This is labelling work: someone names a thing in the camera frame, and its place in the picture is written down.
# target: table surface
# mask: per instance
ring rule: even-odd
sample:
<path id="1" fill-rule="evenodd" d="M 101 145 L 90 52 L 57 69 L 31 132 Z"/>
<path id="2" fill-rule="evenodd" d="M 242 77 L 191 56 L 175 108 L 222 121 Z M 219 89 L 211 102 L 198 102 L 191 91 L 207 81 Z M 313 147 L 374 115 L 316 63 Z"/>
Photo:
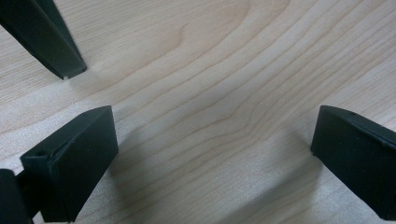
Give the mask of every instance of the table surface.
<path id="1" fill-rule="evenodd" d="M 56 3 L 89 69 L 60 80 L 1 28 L 0 163 L 112 105 L 77 223 L 382 223 L 309 147 L 320 105 L 396 131 L 395 1 Z"/>

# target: light wood surface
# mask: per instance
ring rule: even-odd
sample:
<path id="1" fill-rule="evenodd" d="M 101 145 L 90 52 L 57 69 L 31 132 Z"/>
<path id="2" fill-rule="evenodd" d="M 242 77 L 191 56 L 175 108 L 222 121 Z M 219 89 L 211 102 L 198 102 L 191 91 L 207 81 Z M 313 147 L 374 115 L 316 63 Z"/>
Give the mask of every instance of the light wood surface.
<path id="1" fill-rule="evenodd" d="M 112 105 L 120 155 L 77 223 L 382 223 L 309 146 L 320 105 L 396 131 L 396 1 L 56 3 L 89 70 L 0 29 L 0 163 Z"/>

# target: wooden table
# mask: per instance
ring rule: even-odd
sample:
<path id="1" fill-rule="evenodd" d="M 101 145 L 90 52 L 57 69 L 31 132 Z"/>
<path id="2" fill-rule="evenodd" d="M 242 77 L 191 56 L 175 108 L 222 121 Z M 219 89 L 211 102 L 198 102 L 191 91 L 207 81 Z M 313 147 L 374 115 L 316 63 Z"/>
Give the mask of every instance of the wooden table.
<path id="1" fill-rule="evenodd" d="M 320 105 L 396 131 L 395 1 L 56 3 L 89 70 L 0 30 L 0 164 L 112 105 L 120 155 L 77 223 L 382 223 L 309 146 Z"/>

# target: wood grain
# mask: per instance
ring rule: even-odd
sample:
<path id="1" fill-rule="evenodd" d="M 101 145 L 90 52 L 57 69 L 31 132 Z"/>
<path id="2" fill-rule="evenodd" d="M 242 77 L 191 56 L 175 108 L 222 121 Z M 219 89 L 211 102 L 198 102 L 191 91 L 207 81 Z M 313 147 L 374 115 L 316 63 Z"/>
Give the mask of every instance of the wood grain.
<path id="1" fill-rule="evenodd" d="M 120 155 L 77 223 L 382 223 L 309 145 L 320 105 L 396 131 L 395 1 L 56 3 L 89 70 L 0 30 L 0 162 L 113 105 Z"/>

